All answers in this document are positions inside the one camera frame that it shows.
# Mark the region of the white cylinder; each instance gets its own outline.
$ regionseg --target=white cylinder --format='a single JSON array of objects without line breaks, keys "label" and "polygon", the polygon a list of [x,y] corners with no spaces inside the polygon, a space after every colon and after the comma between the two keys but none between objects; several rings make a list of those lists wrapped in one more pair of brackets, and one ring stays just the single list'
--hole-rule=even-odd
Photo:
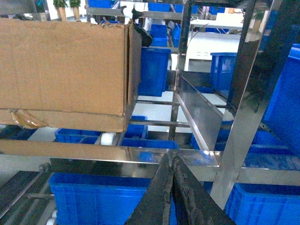
[{"label": "white cylinder", "polygon": [[101,135],[101,145],[112,145],[116,133],[104,133]]},{"label": "white cylinder", "polygon": [[46,225],[54,225],[54,223],[55,223],[55,218],[50,218],[50,219],[48,219]]},{"label": "white cylinder", "polygon": [[57,210],[54,210],[54,212],[52,213],[52,218],[56,218],[56,213],[57,213]]}]

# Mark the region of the shelving unit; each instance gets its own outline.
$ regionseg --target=shelving unit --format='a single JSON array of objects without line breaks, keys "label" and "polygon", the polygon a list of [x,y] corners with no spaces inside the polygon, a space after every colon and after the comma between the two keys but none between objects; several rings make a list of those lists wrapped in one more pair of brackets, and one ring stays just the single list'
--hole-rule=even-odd
[{"label": "shelving unit", "polygon": [[[181,0],[161,1],[169,4],[183,4]],[[190,29],[192,6],[220,6],[229,8],[246,8],[244,25],[237,54],[236,68],[232,87],[227,100],[224,115],[216,105],[210,103],[195,89],[195,76],[201,75],[197,85],[207,85],[207,74],[186,72],[184,66]],[[258,13],[270,14],[279,11],[272,31],[265,30],[267,21],[257,18]],[[181,34],[178,48],[178,64],[175,73],[168,73],[170,90],[174,91],[172,102],[142,101],[139,104],[171,105],[171,121],[132,120],[131,124],[170,127],[169,140],[176,139],[176,127],[191,127],[201,150],[145,149],[121,146],[101,146],[85,144],[62,144],[47,142],[41,147],[36,141],[0,140],[0,160],[17,161],[24,156],[28,161],[39,159],[51,161],[51,172],[100,173],[96,168],[104,166],[104,161],[118,165],[120,171],[110,175],[152,177],[162,156],[179,154],[195,177],[200,181],[213,181],[211,197],[224,208],[235,182],[253,184],[276,184],[300,186],[299,170],[281,170],[274,165],[264,168],[252,168],[244,165],[251,142],[266,110],[276,80],[279,78],[289,49],[299,29],[299,1],[297,0],[187,0],[182,14],[145,12],[145,17],[179,19],[181,17]],[[122,16],[118,9],[87,8],[91,15]],[[261,48],[264,35],[272,33],[265,48]],[[264,82],[256,82],[262,76]],[[188,123],[177,122],[181,106]],[[224,152],[214,151],[220,128],[230,130]],[[124,134],[118,135],[120,143]],[[141,152],[148,152],[152,161],[140,158]],[[291,156],[282,156],[281,162],[291,160]],[[23,162],[20,168],[39,168]]]}]

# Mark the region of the blue plastic crate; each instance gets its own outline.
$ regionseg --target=blue plastic crate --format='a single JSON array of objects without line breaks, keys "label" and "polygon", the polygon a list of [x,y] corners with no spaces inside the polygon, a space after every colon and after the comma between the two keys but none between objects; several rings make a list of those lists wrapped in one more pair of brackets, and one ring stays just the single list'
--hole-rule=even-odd
[{"label": "blue plastic crate", "polygon": [[132,138],[124,138],[122,146],[158,149],[179,149],[179,145],[175,141],[141,140]]},{"label": "blue plastic crate", "polygon": [[[122,225],[150,179],[55,173],[49,180],[59,225]],[[176,224],[171,204],[172,225]]]},{"label": "blue plastic crate", "polygon": [[[220,130],[217,143],[215,146],[216,151],[223,151],[226,146],[226,141],[229,136],[230,130]],[[191,146],[195,150],[199,150],[199,146],[195,139],[195,136],[192,134],[191,138]],[[269,154],[290,154],[291,152],[286,149],[280,148],[280,146],[285,146],[285,143],[281,140],[277,139],[271,133],[267,131],[257,131],[254,139],[252,141],[252,145],[249,149],[250,153],[269,153]]]},{"label": "blue plastic crate", "polygon": [[142,48],[138,94],[161,97],[165,91],[170,49]]},{"label": "blue plastic crate", "polygon": [[293,44],[292,47],[293,48],[300,48],[300,44]]},{"label": "blue plastic crate", "polygon": [[[147,116],[134,115],[131,118],[134,120],[146,120]],[[125,138],[147,139],[148,138],[148,126],[147,125],[129,124],[124,137]]]},{"label": "blue plastic crate", "polygon": [[216,15],[217,13],[224,13],[225,8],[224,7],[210,7],[210,14]]},{"label": "blue plastic crate", "polygon": [[0,131],[0,139],[27,140],[37,129],[22,129],[18,126],[7,126]]},{"label": "blue plastic crate", "polygon": [[227,97],[233,78],[236,53],[222,52],[211,55],[210,86]]},{"label": "blue plastic crate", "polygon": [[181,25],[176,23],[174,29],[172,30],[172,41],[175,48],[178,48],[179,46],[180,29]]},{"label": "blue plastic crate", "polygon": [[168,46],[168,29],[166,25],[152,24],[150,34],[153,36],[151,46]]},{"label": "blue plastic crate", "polygon": [[169,12],[170,11],[170,4],[148,3],[148,10],[149,11],[156,11],[156,12]]},{"label": "blue plastic crate", "polygon": [[300,49],[292,48],[279,77],[264,123],[300,156]]},{"label": "blue plastic crate", "polygon": [[84,137],[79,143],[80,144],[95,144],[98,137]]},{"label": "blue plastic crate", "polygon": [[214,94],[214,90],[211,87],[199,87],[195,86],[195,88],[200,92],[200,93],[205,93],[205,94]]},{"label": "blue plastic crate", "polygon": [[[176,13],[182,13],[183,11],[183,5],[173,5],[175,8]],[[193,6],[192,13],[196,14],[198,10],[198,6]]]},{"label": "blue plastic crate", "polygon": [[229,29],[205,28],[205,32],[217,33],[217,34],[227,34],[228,31]]},{"label": "blue plastic crate", "polygon": [[112,1],[107,0],[89,0],[89,7],[94,8],[111,8]]},{"label": "blue plastic crate", "polygon": [[[101,22],[100,22],[100,24],[103,24],[103,23],[105,23],[106,21],[105,20],[102,20]],[[120,21],[114,21],[114,20],[108,20],[107,22],[109,22],[109,23],[120,23]]]},{"label": "blue plastic crate", "polygon": [[300,225],[300,187],[235,184],[225,210],[237,225]]},{"label": "blue plastic crate", "polygon": [[84,137],[100,136],[101,131],[75,130],[75,129],[58,129],[54,132],[56,141],[63,143],[79,143]]}]

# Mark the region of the cardboard box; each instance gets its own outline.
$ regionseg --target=cardboard box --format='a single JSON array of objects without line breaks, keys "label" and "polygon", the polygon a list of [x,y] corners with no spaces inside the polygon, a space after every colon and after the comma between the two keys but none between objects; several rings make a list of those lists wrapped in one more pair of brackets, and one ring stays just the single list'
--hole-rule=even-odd
[{"label": "cardboard box", "polygon": [[0,27],[0,123],[126,130],[140,82],[132,25],[0,19]]}]

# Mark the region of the potted plant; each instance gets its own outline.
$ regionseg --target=potted plant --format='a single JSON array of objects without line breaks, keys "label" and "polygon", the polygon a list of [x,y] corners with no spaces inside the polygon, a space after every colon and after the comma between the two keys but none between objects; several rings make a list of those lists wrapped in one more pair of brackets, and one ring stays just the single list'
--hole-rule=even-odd
[{"label": "potted plant", "polygon": [[58,11],[61,21],[67,21],[66,17],[66,7],[68,7],[67,0],[53,0],[53,5]]},{"label": "potted plant", "polygon": [[74,18],[77,21],[80,21],[80,14],[79,14],[79,7],[80,7],[80,0],[69,0],[70,7],[73,8]]}]

